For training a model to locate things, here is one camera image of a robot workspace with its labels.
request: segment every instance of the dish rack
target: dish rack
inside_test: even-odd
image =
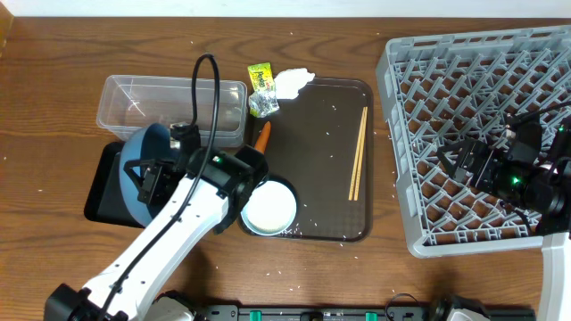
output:
[[[392,39],[376,73],[410,253],[428,258],[541,247],[499,200],[451,180],[436,149],[467,137],[508,150],[507,113],[571,99],[571,26]],[[544,113],[542,152],[569,108]],[[541,215],[524,210],[532,229]]]

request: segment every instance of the chopsticks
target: chopsticks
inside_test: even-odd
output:
[[[359,137],[357,139],[357,148],[355,150],[355,161],[353,163],[353,173],[351,176],[351,187],[349,189],[349,201],[357,201],[359,199],[359,185],[360,185],[360,168],[363,162],[363,153],[365,149],[365,128],[367,127],[367,109],[363,108],[363,113],[360,117]]]

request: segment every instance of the small white bowl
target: small white bowl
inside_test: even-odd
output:
[[[294,222],[296,211],[292,190],[269,180],[253,190],[250,201],[242,209],[242,220],[257,235],[278,235]]]

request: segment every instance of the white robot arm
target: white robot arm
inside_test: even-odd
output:
[[[91,290],[88,298],[102,307],[113,283],[125,271],[135,256],[169,223],[190,190],[193,179],[183,178],[170,201],[138,238],[99,276],[89,280],[84,288]],[[144,255],[128,279],[122,284],[107,313],[122,311],[128,320],[142,320],[154,298],[182,259],[194,245],[228,213],[228,198],[221,199],[218,189],[204,180],[198,183],[190,203],[180,220]]]
[[[543,288],[537,319],[571,319],[571,240],[569,232],[543,237]]]

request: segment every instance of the white tissue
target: white tissue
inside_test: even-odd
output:
[[[307,72],[307,68],[284,70],[280,72],[274,82],[276,83],[277,99],[294,99],[298,90],[302,89],[315,77],[314,73]]]

